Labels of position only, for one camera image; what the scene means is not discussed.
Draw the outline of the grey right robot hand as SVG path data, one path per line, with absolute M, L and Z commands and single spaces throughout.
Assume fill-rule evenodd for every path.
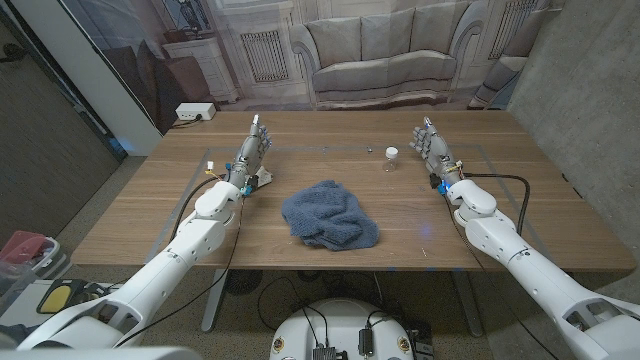
M 462 162 L 455 159 L 445 139 L 428 116 L 424 117 L 424 125 L 415 127 L 412 134 L 413 141 L 409 146 L 419 153 L 430 174 L 449 183 L 463 179 Z

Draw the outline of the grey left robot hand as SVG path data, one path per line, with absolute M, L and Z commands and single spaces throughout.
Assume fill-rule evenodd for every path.
M 257 174 L 271 144 L 266 126 L 260 123 L 259 115 L 255 114 L 249 135 L 236 153 L 228 182 L 239 189 L 245 187 L 248 179 Z

